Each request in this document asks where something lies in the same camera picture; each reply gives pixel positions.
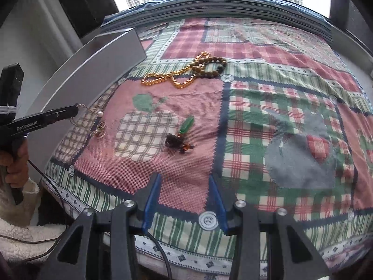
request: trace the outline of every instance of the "white wall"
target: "white wall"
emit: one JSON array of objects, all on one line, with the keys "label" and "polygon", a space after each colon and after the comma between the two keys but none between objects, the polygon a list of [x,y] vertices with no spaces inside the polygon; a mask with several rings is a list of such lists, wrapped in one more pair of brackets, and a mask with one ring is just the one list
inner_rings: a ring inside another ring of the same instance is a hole
[{"label": "white wall", "polygon": [[0,70],[19,63],[25,73],[17,117],[26,114],[37,94],[58,69],[51,55],[32,34],[19,1],[0,28]]},{"label": "white wall", "polygon": [[82,43],[58,0],[19,0],[0,28],[0,70],[19,63],[25,73],[17,117]]}]

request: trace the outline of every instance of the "jewelry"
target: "jewelry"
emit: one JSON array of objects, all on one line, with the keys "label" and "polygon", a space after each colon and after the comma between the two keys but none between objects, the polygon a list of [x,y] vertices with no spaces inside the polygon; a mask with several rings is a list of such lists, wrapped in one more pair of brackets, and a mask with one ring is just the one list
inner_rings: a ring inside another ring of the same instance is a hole
[{"label": "jewelry", "polygon": [[189,149],[193,149],[193,144],[184,142],[185,134],[191,128],[193,123],[194,116],[190,116],[183,122],[177,135],[173,135],[172,133],[167,134],[166,146],[169,148],[178,148],[181,154],[184,154]]},{"label": "jewelry", "polygon": [[[208,63],[221,63],[221,65],[218,66],[217,70],[213,70],[212,72],[205,71],[204,68]],[[162,83],[166,80],[171,80],[173,85],[176,88],[184,88],[187,87],[189,84],[191,84],[196,78],[199,77],[207,77],[212,78],[216,77],[217,75],[221,74],[224,70],[224,68],[227,66],[227,60],[223,59],[222,57],[211,57],[211,54],[207,51],[201,52],[189,65],[185,66],[181,70],[176,70],[174,72],[170,73],[147,73],[142,79],[141,84],[145,86],[150,86],[158,83]],[[195,72],[195,74],[192,74],[192,76],[186,80],[185,82],[177,82],[175,79],[175,76],[178,76],[180,74],[183,74],[187,72],[188,70],[192,70]]]},{"label": "jewelry", "polygon": [[[102,109],[100,109],[100,108],[90,108],[90,107],[86,107],[84,104],[79,104],[78,107],[86,108],[90,113],[96,114],[96,116],[99,117],[99,118],[102,118],[104,116],[104,113],[103,113]],[[73,124],[76,127],[84,129],[85,131],[89,132],[90,135],[95,135],[95,137],[97,139],[101,139],[103,136],[105,136],[106,123],[104,121],[100,121],[98,123],[97,128],[94,131],[92,131],[92,130],[89,130],[86,127],[78,124],[73,118],[70,118],[69,120],[70,120],[71,124]]]}]

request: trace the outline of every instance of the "black cable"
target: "black cable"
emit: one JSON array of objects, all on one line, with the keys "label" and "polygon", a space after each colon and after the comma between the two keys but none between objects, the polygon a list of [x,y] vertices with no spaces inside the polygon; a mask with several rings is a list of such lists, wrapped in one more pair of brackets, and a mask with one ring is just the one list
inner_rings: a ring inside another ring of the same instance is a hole
[{"label": "black cable", "polygon": [[12,265],[12,268],[15,268],[16,266],[19,266],[19,265],[21,265],[23,263],[26,263],[26,262],[29,262],[29,261],[40,259],[41,257],[44,257],[44,256],[48,255],[51,251],[53,251],[53,249],[55,248],[55,246],[57,245],[57,243],[60,241],[61,235],[57,238],[57,240],[53,243],[52,247],[48,251],[46,251],[45,253],[42,253],[41,255],[38,255],[38,256],[35,256],[35,257],[31,257],[31,258],[27,258],[27,259],[23,259],[21,261],[18,261],[14,265]]},{"label": "black cable", "polygon": [[28,162],[32,165],[33,168],[36,169],[36,171],[42,175],[44,177],[45,180],[47,180],[49,182],[50,185],[52,185],[52,187],[55,189],[55,192],[57,193],[57,195],[59,196],[60,198],[60,201],[61,201],[61,205],[62,205],[62,210],[63,210],[63,218],[65,219],[65,229],[67,230],[68,229],[68,219],[67,219],[67,216],[66,216],[66,212],[65,212],[65,206],[63,204],[63,199],[61,197],[61,194],[59,193],[59,191],[57,190],[57,188],[55,187],[55,185],[51,182],[51,180],[49,180],[49,178],[40,170],[38,169],[38,167],[33,164],[30,160],[28,160]]},{"label": "black cable", "polygon": [[48,240],[42,240],[42,241],[26,241],[26,240],[19,240],[19,239],[8,237],[8,236],[4,236],[4,235],[0,235],[0,238],[5,238],[5,239],[9,239],[9,240],[13,240],[13,241],[25,243],[25,244],[39,244],[39,243],[52,242],[52,241],[58,240],[58,237],[57,237],[57,238],[48,239]]},{"label": "black cable", "polygon": [[171,266],[170,266],[170,263],[168,261],[168,258],[166,256],[166,254],[165,254],[165,251],[163,250],[163,248],[161,247],[161,245],[159,244],[157,239],[155,239],[150,233],[146,233],[145,236],[148,237],[150,240],[152,240],[154,242],[155,246],[157,247],[157,249],[161,252],[161,255],[163,257],[163,261],[165,262],[165,265],[166,265],[168,279],[172,280]]}]

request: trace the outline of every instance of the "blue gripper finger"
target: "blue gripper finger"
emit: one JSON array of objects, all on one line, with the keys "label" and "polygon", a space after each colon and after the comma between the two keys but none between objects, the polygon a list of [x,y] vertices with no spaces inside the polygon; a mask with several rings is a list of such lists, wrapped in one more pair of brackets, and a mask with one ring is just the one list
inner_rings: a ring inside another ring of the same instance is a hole
[{"label": "blue gripper finger", "polygon": [[212,175],[210,176],[208,180],[208,187],[209,187],[210,196],[214,202],[215,213],[216,213],[216,218],[218,219],[218,222],[219,222],[219,227],[221,228],[223,233],[227,233],[228,232],[227,211],[224,207],[223,199],[220,195],[218,186]]},{"label": "blue gripper finger", "polygon": [[142,224],[142,230],[144,233],[152,226],[155,210],[158,203],[159,194],[161,193],[162,177],[158,173],[154,173],[149,181],[149,184],[153,184],[153,187],[149,193],[148,200],[145,204],[144,209],[144,221]]}]

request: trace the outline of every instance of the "wooden bead bracelet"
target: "wooden bead bracelet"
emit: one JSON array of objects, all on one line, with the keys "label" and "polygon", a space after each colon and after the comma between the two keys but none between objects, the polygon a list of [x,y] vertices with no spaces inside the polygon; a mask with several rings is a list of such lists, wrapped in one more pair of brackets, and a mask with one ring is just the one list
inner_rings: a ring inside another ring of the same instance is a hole
[{"label": "wooden bead bracelet", "polygon": [[[216,70],[213,70],[212,72],[209,72],[207,70],[204,70],[199,65],[207,65],[208,63],[221,63]],[[205,78],[213,78],[217,75],[221,74],[224,70],[224,68],[227,66],[227,60],[223,59],[222,57],[208,57],[208,58],[201,58],[197,61],[194,61],[189,64],[191,66],[191,69],[193,72],[196,72],[196,77],[205,77]]]}]

